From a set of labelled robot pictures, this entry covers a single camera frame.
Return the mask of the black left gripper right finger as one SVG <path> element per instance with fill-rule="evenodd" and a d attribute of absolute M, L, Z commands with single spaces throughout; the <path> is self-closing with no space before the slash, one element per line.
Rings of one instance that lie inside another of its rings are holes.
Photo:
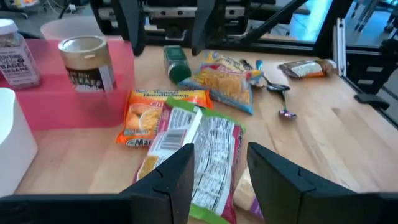
<path fill-rule="evenodd" d="M 256 142 L 247 163 L 266 224 L 398 224 L 398 192 L 354 192 Z"/>

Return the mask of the green spice bottle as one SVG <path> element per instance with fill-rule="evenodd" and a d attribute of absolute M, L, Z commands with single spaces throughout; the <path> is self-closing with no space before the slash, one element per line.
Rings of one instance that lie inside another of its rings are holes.
<path fill-rule="evenodd" d="M 164 64 L 168 77 L 175 84 L 179 84 L 192 74 L 185 52 L 179 45 L 164 47 Z"/>

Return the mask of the white maroon ramen packet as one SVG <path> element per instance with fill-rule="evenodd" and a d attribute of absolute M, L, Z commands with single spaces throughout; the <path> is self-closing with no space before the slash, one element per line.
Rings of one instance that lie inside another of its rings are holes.
<path fill-rule="evenodd" d="M 190 216 L 207 224 L 236 224 L 233 207 L 235 168 L 243 127 L 208 108 L 167 98 L 157 133 L 133 181 L 145 177 L 187 143 L 195 149 Z"/>

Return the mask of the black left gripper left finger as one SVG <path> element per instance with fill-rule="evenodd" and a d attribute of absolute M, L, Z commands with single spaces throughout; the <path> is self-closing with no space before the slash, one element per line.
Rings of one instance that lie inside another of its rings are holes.
<path fill-rule="evenodd" d="M 186 144 L 117 194 L 0 198 L 0 224 L 187 224 L 195 151 Z"/>

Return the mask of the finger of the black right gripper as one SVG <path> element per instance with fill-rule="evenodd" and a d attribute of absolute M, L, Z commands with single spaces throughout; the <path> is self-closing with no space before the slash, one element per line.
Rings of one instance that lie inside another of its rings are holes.
<path fill-rule="evenodd" d="M 145 15 L 140 0 L 120 0 L 126 20 L 129 40 L 135 56 L 140 56 L 146 46 Z"/>
<path fill-rule="evenodd" d="M 192 30 L 192 55 L 197 56 L 206 44 L 206 23 L 211 17 L 215 0 L 197 0 L 197 9 L 195 11 L 195 20 Z"/>

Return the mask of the yellow red blue ramen packet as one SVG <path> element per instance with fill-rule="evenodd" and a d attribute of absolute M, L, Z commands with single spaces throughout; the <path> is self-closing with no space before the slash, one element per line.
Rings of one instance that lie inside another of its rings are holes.
<path fill-rule="evenodd" d="M 211 99 L 253 114 L 252 87 L 260 84 L 262 75 L 262 71 L 235 58 L 209 51 L 199 69 L 178 84 L 207 90 Z"/>

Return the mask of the orange chicken ramen packet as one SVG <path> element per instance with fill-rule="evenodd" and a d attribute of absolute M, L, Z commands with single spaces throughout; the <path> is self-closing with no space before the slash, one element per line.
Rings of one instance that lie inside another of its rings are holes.
<path fill-rule="evenodd" d="M 116 142 L 129 147 L 150 146 L 169 97 L 213 108 L 208 90 L 132 90 L 124 110 L 124 127 Z"/>

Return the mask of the brown snack packet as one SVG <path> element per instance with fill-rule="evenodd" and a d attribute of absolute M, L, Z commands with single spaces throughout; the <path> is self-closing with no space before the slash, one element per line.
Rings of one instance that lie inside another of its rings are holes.
<path fill-rule="evenodd" d="M 338 73 L 336 63 L 330 59 L 287 62 L 278 65 L 278 69 L 291 78 L 324 77 Z"/>

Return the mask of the black table clamp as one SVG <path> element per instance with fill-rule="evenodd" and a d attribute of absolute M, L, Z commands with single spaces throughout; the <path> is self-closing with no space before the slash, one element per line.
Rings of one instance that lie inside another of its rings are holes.
<path fill-rule="evenodd" d="M 390 104 L 381 97 L 367 93 L 356 94 L 354 99 L 361 104 L 371 105 L 373 107 L 382 108 L 383 110 L 388 109 L 390 106 Z"/>

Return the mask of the bagel sesame seasoning bottle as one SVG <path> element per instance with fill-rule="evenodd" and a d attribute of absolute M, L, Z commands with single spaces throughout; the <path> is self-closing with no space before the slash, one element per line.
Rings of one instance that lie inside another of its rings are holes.
<path fill-rule="evenodd" d="M 40 73 L 29 46 L 12 19 L 0 19 L 0 72 L 13 88 L 40 84 Z"/>

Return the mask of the purple garlic powder bottle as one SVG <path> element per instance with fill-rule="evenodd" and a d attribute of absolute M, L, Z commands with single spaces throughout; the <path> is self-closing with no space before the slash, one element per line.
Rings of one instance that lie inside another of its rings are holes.
<path fill-rule="evenodd" d="M 251 183 L 248 167 L 245 168 L 238 181 L 238 184 L 233 194 L 233 202 L 239 208 L 251 213 L 252 215 L 262 220 L 264 219 L 261 208 L 259 206 L 259 202 L 256 198 L 256 194 Z"/>

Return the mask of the iridescent purple spoon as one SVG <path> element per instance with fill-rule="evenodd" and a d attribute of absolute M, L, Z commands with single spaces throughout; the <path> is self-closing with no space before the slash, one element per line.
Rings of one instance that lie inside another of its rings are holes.
<path fill-rule="evenodd" d="M 283 104 L 283 108 L 281 110 L 279 110 L 279 116 L 281 118 L 296 119 L 297 115 L 295 113 L 290 112 L 287 109 L 287 102 L 286 102 L 286 99 L 285 99 L 285 91 L 281 91 L 279 93 L 279 95 L 282 98 L 282 104 Z"/>

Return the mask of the white plastic bin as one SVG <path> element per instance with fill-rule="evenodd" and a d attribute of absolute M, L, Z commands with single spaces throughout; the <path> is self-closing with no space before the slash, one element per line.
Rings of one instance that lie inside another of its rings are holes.
<path fill-rule="evenodd" d="M 0 87 L 0 197 L 16 191 L 37 150 L 16 93 Z"/>

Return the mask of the gold lid jar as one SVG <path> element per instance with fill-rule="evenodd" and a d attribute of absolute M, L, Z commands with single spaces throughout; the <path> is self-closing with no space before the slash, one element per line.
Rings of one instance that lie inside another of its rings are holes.
<path fill-rule="evenodd" d="M 95 92 L 116 89 L 108 43 L 103 37 L 71 37 L 58 43 L 68 78 L 75 91 Z"/>

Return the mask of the pink plastic bin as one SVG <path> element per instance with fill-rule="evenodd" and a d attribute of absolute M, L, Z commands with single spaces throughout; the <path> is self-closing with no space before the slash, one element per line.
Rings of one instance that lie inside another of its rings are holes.
<path fill-rule="evenodd" d="M 0 87 L 16 93 L 31 129 L 108 128 L 123 123 L 127 96 L 134 86 L 134 54 L 129 42 L 106 40 L 116 89 L 79 92 L 68 78 L 58 49 L 62 40 L 25 41 L 40 73 L 40 84 L 13 88 L 0 72 Z"/>

